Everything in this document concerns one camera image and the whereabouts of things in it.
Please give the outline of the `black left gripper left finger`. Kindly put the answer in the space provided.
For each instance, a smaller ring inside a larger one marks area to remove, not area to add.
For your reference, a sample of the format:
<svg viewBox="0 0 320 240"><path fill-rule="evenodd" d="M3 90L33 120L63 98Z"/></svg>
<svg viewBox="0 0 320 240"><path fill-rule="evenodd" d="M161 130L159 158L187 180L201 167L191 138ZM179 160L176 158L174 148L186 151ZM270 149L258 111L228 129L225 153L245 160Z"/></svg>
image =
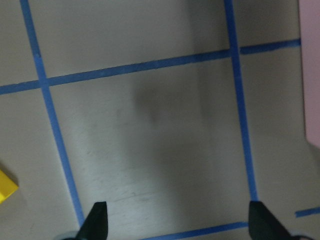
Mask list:
<svg viewBox="0 0 320 240"><path fill-rule="evenodd" d="M105 201L95 202L83 225L75 236L76 240L106 240L108 238L108 208Z"/></svg>

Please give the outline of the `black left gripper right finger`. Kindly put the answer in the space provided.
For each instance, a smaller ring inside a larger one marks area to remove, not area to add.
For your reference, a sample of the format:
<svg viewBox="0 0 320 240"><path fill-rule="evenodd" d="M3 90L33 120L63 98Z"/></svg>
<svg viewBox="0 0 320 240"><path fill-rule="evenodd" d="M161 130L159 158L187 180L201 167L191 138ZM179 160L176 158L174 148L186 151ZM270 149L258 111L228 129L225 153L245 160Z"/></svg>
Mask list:
<svg viewBox="0 0 320 240"><path fill-rule="evenodd" d="M294 240L261 201L250 201L248 231L252 240Z"/></svg>

